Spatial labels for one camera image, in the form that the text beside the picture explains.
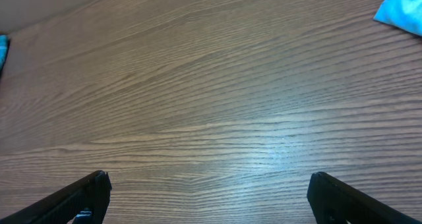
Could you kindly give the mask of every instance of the wood grain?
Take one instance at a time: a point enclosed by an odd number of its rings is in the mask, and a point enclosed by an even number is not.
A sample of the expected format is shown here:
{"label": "wood grain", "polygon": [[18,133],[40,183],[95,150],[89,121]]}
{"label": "wood grain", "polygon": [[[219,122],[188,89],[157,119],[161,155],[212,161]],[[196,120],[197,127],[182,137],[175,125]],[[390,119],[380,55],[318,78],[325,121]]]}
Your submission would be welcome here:
{"label": "wood grain", "polygon": [[104,223],[315,223],[326,171],[422,219],[422,41],[382,0],[99,0],[14,32],[0,217],[96,169]]}

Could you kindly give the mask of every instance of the brown wood tabletop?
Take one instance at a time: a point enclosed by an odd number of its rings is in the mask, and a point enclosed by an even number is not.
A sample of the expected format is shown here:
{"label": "brown wood tabletop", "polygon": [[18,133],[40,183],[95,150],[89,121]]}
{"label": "brown wood tabletop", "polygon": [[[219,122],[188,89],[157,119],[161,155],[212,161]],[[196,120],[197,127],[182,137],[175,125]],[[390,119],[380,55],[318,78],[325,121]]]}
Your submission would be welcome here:
{"label": "brown wood tabletop", "polygon": [[0,217],[97,170],[104,223],[315,223],[325,171],[422,220],[422,39],[383,0],[95,0],[13,32]]}

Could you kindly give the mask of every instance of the turquoise cloth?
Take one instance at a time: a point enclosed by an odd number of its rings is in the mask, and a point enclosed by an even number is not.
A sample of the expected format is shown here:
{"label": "turquoise cloth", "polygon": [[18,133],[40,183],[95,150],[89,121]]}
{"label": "turquoise cloth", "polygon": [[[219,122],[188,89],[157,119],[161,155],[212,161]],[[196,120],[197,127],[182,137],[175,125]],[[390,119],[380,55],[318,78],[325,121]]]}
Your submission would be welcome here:
{"label": "turquoise cloth", "polygon": [[0,36],[0,70],[6,60],[7,54],[7,36]]}
{"label": "turquoise cloth", "polygon": [[422,0],[384,0],[374,19],[422,36]]}

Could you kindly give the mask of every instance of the folded cloth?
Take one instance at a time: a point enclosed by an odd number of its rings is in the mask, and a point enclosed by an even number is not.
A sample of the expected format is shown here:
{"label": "folded cloth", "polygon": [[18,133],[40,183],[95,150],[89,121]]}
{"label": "folded cloth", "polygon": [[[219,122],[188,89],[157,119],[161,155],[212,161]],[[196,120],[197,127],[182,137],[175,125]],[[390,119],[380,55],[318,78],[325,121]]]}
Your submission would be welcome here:
{"label": "folded cloth", "polygon": [[422,36],[422,0],[384,0],[374,19]]}
{"label": "folded cloth", "polygon": [[0,36],[0,70],[3,68],[6,60],[7,47],[7,36]]}

